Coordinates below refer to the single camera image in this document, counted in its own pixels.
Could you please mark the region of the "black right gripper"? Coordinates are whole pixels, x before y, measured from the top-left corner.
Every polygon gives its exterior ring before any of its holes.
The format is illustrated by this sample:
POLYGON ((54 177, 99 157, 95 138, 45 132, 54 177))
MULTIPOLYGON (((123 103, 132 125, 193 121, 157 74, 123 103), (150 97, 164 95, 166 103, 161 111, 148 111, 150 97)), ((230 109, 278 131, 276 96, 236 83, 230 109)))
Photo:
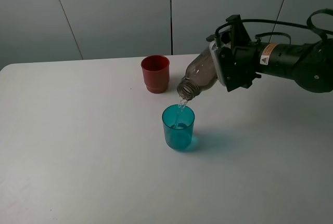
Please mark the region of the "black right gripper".
POLYGON ((255 71, 258 64, 256 43, 251 40, 240 21, 240 15, 228 17, 226 22, 230 24, 229 29, 220 34, 225 46, 219 59, 222 62, 222 78, 228 92, 239 87, 249 88, 254 79, 261 77, 255 71))

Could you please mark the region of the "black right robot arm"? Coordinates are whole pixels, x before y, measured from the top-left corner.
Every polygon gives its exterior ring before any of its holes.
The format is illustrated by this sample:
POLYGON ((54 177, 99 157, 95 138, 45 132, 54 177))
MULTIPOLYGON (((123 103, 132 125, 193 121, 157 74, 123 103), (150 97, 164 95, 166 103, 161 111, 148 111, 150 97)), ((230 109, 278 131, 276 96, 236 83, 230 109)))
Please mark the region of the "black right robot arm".
POLYGON ((320 41, 313 44, 266 43, 262 38, 273 35, 265 32, 252 41, 239 15, 227 18, 218 27, 210 52, 218 80, 227 91, 249 88, 263 74, 295 81, 312 93, 332 91, 332 32, 316 28, 310 20, 306 25, 280 22, 290 27, 307 29, 317 34, 320 41))

